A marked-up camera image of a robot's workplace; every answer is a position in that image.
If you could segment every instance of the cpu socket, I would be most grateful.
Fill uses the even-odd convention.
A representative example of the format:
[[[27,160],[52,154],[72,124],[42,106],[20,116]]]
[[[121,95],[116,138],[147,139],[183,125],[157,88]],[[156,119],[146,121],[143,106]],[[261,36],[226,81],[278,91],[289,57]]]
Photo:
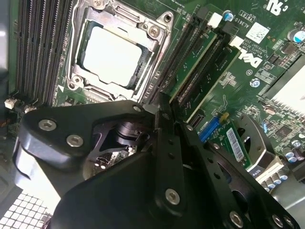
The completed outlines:
[[[83,13],[68,87],[138,102],[170,44],[173,13],[153,20],[118,1],[99,3]]]

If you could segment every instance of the mounting screw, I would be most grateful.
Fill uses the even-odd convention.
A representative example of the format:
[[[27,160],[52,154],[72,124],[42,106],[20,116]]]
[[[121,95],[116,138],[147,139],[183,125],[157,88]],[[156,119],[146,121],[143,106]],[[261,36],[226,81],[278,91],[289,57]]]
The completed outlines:
[[[93,4],[94,4],[94,6],[100,6],[102,3],[101,3],[100,0],[95,0],[95,1],[93,2]]]
[[[237,214],[236,211],[231,211],[230,212],[230,219],[232,223],[234,223],[238,228],[243,228],[244,222],[242,218]]]
[[[141,112],[141,108],[137,107],[137,106],[133,106],[134,110],[137,111],[137,112]]]
[[[280,228],[284,227],[283,222],[277,215],[272,215],[272,219],[275,222],[275,224],[278,225]]]
[[[165,119],[170,120],[170,118],[169,118],[169,116],[168,116],[167,113],[163,113],[162,116],[163,116]]]
[[[259,85],[261,85],[261,81],[259,79],[257,79],[257,78],[252,79],[250,81],[250,86],[251,87],[259,87]]]
[[[193,131],[193,130],[194,130],[190,125],[187,125],[186,128],[187,128],[189,131]]]
[[[301,142],[299,140],[292,141],[291,144],[296,148],[299,148],[301,146]]]
[[[294,224],[292,223],[291,219],[288,217],[284,217],[286,223],[291,227],[291,228],[295,228]]]
[[[220,149],[219,145],[217,145],[216,143],[213,144],[215,149]]]
[[[165,197],[166,197],[167,201],[173,205],[178,205],[180,203],[179,194],[171,188],[166,190]]]
[[[67,143],[71,147],[81,147],[84,140],[78,135],[70,135],[67,137]]]
[[[56,123],[52,120],[49,119],[42,119],[39,123],[38,126],[41,130],[44,131],[52,131],[56,129]]]
[[[156,37],[159,36],[160,30],[159,30],[158,27],[152,26],[152,27],[149,29],[148,33],[149,33],[149,35],[150,35],[151,37],[155,37],[155,38],[156,38]]]

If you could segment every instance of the barcode label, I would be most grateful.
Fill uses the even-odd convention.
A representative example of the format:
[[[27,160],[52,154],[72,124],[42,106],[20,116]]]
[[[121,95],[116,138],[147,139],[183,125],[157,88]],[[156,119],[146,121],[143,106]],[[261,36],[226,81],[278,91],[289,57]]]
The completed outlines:
[[[260,44],[268,32],[269,32],[268,28],[256,22],[249,30],[249,32],[246,34],[246,37]]]
[[[235,158],[238,162],[240,162],[244,158],[244,153],[239,146],[238,140],[237,140],[234,130],[232,128],[230,128],[227,131],[227,136],[228,136],[230,145],[232,147],[233,153],[235,155]]]

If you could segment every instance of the motherboard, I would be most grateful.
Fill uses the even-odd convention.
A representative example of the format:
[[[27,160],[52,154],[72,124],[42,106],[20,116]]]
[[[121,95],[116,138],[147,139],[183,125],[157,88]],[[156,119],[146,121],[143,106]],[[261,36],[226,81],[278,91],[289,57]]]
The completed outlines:
[[[10,14],[12,136],[40,107],[157,107],[163,92],[260,183],[305,159],[302,0],[12,0]],[[262,132],[254,153],[241,119]]]

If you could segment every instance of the mesh grille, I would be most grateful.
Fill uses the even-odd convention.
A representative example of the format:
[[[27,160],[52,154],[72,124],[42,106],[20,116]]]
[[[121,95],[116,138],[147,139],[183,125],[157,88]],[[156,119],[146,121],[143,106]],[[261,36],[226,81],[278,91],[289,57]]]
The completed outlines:
[[[0,229],[40,229],[51,216],[40,199],[23,191],[0,220]]]

